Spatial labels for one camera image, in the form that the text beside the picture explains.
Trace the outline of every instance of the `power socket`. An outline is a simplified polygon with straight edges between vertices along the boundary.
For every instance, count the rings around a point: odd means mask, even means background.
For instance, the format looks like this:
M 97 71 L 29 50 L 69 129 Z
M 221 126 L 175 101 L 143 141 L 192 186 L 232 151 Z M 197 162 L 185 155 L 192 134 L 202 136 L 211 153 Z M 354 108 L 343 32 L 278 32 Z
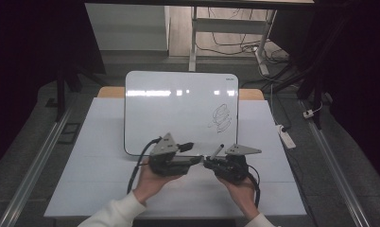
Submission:
M 279 136 L 281 137 L 282 142 L 284 142 L 286 148 L 295 148 L 293 140 L 291 139 L 289 133 L 287 131 L 282 131 L 283 125 L 277 125 L 276 130 L 278 131 Z
M 309 110 L 309 111 L 303 112 L 302 115 L 304 116 L 305 119 L 307 119 L 313 116 L 314 112 L 312 110 Z

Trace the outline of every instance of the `wooden floor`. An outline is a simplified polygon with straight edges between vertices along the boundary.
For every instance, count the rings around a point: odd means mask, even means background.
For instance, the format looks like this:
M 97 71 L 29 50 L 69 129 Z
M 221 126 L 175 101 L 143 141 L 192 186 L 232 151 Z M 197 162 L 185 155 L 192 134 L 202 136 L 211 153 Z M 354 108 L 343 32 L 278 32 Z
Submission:
M 218 19 L 233 19 L 233 20 L 258 20 L 263 21 L 266 18 L 266 10 L 263 9 L 220 9 L 210 8 L 208 13 L 207 8 L 198 8 L 199 18 L 218 18 Z M 189 56 L 191 45 L 191 8 L 189 7 L 170 7 L 170 35 L 169 35 L 169 56 Z M 198 32 L 196 43 L 202 49 L 212 49 L 219 52 L 224 52 L 230 55 L 219 54 L 213 51 L 197 50 L 197 56 L 214 56 L 214 57 L 253 57 L 253 54 L 241 53 L 232 55 L 232 53 L 241 52 L 243 45 L 250 42 L 260 41 L 261 35 L 247 34 L 224 34 L 212 32 Z M 270 42 L 266 44 L 266 51 L 271 53 L 278 50 L 280 47 Z M 284 57 L 286 53 L 277 53 L 276 57 Z

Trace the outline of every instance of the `gray carpet floor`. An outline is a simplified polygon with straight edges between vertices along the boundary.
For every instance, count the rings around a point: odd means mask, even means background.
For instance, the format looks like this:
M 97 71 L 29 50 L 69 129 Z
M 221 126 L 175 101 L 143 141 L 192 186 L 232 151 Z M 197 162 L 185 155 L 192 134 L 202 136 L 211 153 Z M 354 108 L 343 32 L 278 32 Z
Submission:
M 233 73 L 239 77 L 240 85 L 242 85 L 261 79 L 254 63 L 255 60 L 244 59 L 200 59 L 197 71 Z M 132 70 L 184 72 L 188 67 L 185 59 L 167 60 L 164 58 L 142 58 L 138 62 L 133 59 L 130 62 L 107 61 L 105 64 L 107 76 L 100 77 L 114 86 L 124 85 L 125 75 Z M 270 65 L 269 70 L 271 74 L 275 74 L 281 67 L 283 65 Z M 82 125 L 91 102 L 100 88 L 99 85 L 85 77 L 80 77 L 80 80 L 83 89 L 78 94 L 77 105 L 67 121 L 67 127 L 72 129 L 79 129 Z M 245 88 L 261 88 L 265 83 L 266 81 L 248 83 Z M 334 178 L 322 158 L 308 122 L 302 117 L 304 109 L 295 96 L 296 90 L 295 87 L 289 87 L 277 96 L 270 98 L 268 89 L 265 98 L 269 103 L 272 100 L 274 116 L 279 123 L 287 125 L 289 124 L 288 119 L 291 122 L 292 127 L 288 132 L 297 147 L 287 150 L 286 155 L 293 168 L 295 178 L 299 181 L 300 192 L 309 215 L 268 218 L 275 225 L 281 226 L 314 226 L 313 219 L 318 226 L 355 226 Z M 0 218 L 54 124 L 56 108 L 46 107 L 50 98 L 56 98 L 55 82 L 45 85 L 40 90 L 38 103 L 30 118 L 0 162 Z M 309 100 L 305 100 L 304 105 L 311 106 L 311 103 Z M 322 131 L 330 142 L 371 226 L 380 226 L 379 176 L 355 141 L 330 115 L 327 102 L 324 102 L 321 110 L 321 123 Z M 74 143 L 70 143 L 70 141 L 74 140 L 75 137 L 69 133 L 59 137 L 59 142 L 54 147 L 15 226 L 77 226 L 83 221 L 83 218 L 50 219 L 43 217 L 73 149 Z M 242 218 L 236 221 L 237 226 L 244 226 L 246 223 Z

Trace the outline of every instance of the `hand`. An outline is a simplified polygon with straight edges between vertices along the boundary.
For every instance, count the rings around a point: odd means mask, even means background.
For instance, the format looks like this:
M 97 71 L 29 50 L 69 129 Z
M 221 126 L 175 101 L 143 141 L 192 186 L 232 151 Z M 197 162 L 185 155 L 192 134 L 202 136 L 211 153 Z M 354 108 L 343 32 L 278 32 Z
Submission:
M 154 174 L 148 165 L 148 158 L 146 158 L 141 166 L 140 178 L 133 194 L 139 202 L 146 204 L 146 200 L 157 194 L 166 183 L 179 177 L 181 176 L 161 177 Z
M 249 178 L 246 178 L 238 185 L 229 183 L 218 177 L 217 179 L 228 188 L 232 200 L 248 220 L 252 220 L 260 214 L 258 208 L 254 204 L 254 185 Z

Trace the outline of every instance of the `drawing on whiteboard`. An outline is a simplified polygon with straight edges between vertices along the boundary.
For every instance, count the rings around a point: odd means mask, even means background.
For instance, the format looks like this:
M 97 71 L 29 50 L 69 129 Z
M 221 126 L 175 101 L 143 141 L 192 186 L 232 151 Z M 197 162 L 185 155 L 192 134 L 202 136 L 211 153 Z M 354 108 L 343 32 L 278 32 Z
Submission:
M 232 118 L 230 117 L 228 105 L 222 104 L 213 112 L 213 120 L 208 124 L 208 128 L 216 126 L 216 132 L 220 133 L 228 129 L 231 125 Z

